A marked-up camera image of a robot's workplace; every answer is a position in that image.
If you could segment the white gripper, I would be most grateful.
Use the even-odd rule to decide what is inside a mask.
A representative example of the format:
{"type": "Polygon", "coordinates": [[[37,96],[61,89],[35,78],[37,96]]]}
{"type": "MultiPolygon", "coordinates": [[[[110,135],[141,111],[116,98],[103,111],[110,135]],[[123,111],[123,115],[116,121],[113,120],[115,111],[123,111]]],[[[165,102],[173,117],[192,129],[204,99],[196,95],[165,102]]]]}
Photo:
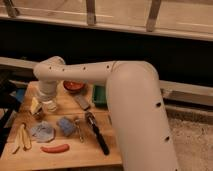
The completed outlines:
{"type": "Polygon", "coordinates": [[[57,104],[54,99],[57,95],[57,83],[55,81],[39,81],[38,87],[36,88],[36,97],[32,98],[30,113],[32,115],[36,114],[41,108],[42,104],[40,102],[44,102],[43,105],[49,112],[54,112],[57,110],[57,104]]]}

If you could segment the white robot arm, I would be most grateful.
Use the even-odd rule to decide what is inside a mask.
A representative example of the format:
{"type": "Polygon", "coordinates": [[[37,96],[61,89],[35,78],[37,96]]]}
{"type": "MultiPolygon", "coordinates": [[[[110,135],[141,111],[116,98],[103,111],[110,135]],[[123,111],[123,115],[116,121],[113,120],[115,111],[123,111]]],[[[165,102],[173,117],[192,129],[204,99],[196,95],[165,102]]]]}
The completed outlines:
{"type": "Polygon", "coordinates": [[[59,81],[102,85],[124,171],[181,171],[165,110],[158,72],[146,61],[67,65],[54,56],[37,63],[41,101],[57,95],[59,81]]]}

